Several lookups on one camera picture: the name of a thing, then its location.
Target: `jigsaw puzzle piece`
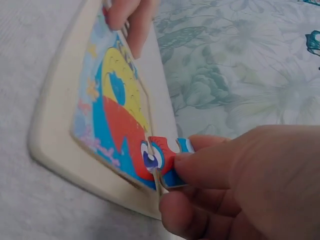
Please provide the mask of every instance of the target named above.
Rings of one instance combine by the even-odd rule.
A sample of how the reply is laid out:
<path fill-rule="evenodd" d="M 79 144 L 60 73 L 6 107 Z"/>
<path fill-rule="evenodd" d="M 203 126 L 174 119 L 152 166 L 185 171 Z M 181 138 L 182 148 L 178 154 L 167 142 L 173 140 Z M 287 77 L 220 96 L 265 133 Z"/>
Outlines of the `jigsaw puzzle piece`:
<path fill-rule="evenodd" d="M 160 172 L 161 184 L 166 188 L 177 188 L 185 186 L 186 183 L 178 176 L 174 168 L 174 160 L 176 153 L 168 146 L 168 141 L 165 137 L 151 136 L 148 138 L 153 149 L 152 168 L 158 168 Z M 178 138 L 176 143 L 179 146 L 180 153 L 194 153 L 194 148 L 189 139 Z"/>

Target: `puzzle board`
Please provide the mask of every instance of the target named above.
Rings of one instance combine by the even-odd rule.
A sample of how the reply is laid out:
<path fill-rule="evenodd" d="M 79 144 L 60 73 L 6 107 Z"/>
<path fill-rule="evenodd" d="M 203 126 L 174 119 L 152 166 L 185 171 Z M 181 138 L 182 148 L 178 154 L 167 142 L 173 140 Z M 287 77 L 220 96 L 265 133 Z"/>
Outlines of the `puzzle board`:
<path fill-rule="evenodd" d="M 83 59 L 100 6 L 100 0 L 86 1 L 67 30 L 34 113 L 28 139 L 30 153 L 45 167 L 83 189 L 125 208 L 160 219 L 158 202 L 154 199 L 156 193 L 135 188 L 93 159 L 70 134 L 73 113 L 78 104 L 76 100 Z M 173 141 L 169 145 L 175 146 L 176 123 L 153 29 L 141 60 L 135 63 L 137 66 L 143 65 L 139 69 L 144 80 L 148 80 L 145 85 L 152 95 L 150 104 L 156 109 L 151 113 L 154 135 L 168 138 Z"/>

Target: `hand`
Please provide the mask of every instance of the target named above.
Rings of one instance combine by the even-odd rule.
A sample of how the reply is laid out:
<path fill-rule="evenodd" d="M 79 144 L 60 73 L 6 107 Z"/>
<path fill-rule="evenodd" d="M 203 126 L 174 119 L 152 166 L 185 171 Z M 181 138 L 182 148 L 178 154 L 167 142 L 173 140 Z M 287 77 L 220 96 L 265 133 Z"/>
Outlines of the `hand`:
<path fill-rule="evenodd" d="M 108 11 L 108 25 L 120 30 L 129 21 L 126 41 L 135 59 L 139 58 L 147 40 L 159 0 L 113 0 Z"/>
<path fill-rule="evenodd" d="M 229 140 L 193 136 L 175 158 L 189 184 L 160 200 L 188 240 L 320 239 L 320 127 L 262 126 Z"/>

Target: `bed sheet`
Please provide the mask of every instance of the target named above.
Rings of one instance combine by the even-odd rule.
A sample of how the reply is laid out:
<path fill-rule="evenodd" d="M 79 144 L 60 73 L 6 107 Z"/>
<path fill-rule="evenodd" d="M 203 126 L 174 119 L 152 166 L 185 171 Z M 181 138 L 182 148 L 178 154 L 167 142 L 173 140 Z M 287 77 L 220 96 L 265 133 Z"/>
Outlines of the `bed sheet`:
<path fill-rule="evenodd" d="M 162 0 L 154 24 L 179 137 L 320 124 L 319 0 Z"/>

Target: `yellow starfish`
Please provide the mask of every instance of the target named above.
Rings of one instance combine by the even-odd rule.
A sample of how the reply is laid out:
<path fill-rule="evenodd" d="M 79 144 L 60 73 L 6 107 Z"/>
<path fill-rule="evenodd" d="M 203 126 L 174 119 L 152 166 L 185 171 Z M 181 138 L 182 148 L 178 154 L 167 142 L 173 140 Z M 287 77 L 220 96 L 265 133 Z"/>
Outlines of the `yellow starfish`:
<path fill-rule="evenodd" d="M 97 57 L 97 45 L 89 43 L 87 52 L 95 59 Z"/>
<path fill-rule="evenodd" d="M 86 89 L 86 93 L 92 98 L 92 101 L 96 101 L 99 97 L 99 92 L 96 89 L 96 82 L 91 81 L 90 78 L 88 78 L 88 87 Z"/>

